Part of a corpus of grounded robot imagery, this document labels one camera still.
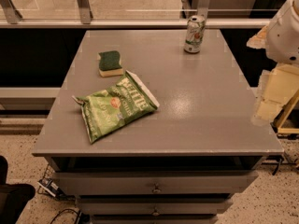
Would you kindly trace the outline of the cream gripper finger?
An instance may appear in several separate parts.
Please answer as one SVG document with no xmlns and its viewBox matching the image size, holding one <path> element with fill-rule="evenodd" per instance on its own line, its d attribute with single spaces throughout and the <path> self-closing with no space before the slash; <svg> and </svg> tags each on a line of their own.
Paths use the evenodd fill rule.
<svg viewBox="0 0 299 224">
<path fill-rule="evenodd" d="M 298 64 L 278 63 L 272 71 L 263 70 L 251 122 L 259 126 L 272 122 L 298 90 Z"/>
<path fill-rule="evenodd" d="M 267 48 L 267 29 L 268 26 L 264 26 L 257 34 L 252 36 L 248 42 L 247 46 L 252 49 L 266 49 Z"/>
</svg>

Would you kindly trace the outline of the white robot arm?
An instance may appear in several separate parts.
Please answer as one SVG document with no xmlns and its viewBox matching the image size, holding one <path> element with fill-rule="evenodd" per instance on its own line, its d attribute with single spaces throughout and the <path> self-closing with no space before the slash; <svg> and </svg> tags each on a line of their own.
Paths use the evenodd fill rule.
<svg viewBox="0 0 299 224">
<path fill-rule="evenodd" d="M 299 90 L 299 0 L 287 0 L 246 46 L 265 49 L 266 57 L 277 63 L 271 72 L 262 71 L 260 75 L 251 117 L 253 124 L 265 125 Z"/>
</svg>

